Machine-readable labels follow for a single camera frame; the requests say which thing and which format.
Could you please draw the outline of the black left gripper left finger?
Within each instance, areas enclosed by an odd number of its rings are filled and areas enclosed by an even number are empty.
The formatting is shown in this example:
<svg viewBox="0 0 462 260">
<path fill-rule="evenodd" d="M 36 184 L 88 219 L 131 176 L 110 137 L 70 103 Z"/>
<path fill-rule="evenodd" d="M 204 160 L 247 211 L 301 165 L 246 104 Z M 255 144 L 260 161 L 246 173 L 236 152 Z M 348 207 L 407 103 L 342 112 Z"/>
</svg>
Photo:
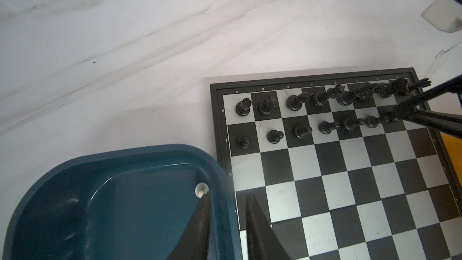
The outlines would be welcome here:
<svg viewBox="0 0 462 260">
<path fill-rule="evenodd" d="M 168 260 L 206 260 L 208 259 L 211 226 L 211 197 L 201 197 L 178 244 Z"/>
</svg>

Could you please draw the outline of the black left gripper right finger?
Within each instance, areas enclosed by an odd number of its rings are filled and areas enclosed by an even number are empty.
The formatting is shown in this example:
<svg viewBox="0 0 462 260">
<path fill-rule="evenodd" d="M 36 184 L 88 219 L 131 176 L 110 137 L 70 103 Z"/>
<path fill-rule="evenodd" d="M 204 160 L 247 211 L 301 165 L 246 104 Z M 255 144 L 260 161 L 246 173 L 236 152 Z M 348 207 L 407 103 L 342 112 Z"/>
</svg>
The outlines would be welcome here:
<svg viewBox="0 0 462 260">
<path fill-rule="evenodd" d="M 245 202 L 247 253 L 249 260 L 289 260 L 255 195 Z"/>
</svg>

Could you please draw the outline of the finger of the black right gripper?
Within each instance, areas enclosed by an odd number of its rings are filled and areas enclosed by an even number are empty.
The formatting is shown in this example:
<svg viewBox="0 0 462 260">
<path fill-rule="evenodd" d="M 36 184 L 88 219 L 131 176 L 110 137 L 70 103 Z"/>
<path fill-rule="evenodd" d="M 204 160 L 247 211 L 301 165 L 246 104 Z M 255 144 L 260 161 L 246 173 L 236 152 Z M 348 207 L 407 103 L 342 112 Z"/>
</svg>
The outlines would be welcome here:
<svg viewBox="0 0 462 260">
<path fill-rule="evenodd" d="M 393 110 L 397 114 L 406 113 L 414 109 L 416 106 L 421 105 L 425 102 L 428 102 L 429 100 L 432 100 L 445 93 L 460 94 L 461 92 L 462 92 L 462 76 L 459 75 L 419 95 L 410 97 L 406 101 L 396 105 L 393 108 Z"/>
<path fill-rule="evenodd" d="M 433 130 L 461 139 L 462 117 L 461 115 L 438 113 L 427 110 L 409 110 L 398 113 L 391 111 L 391 119 L 405 120 L 414 124 L 426 126 Z"/>
</svg>

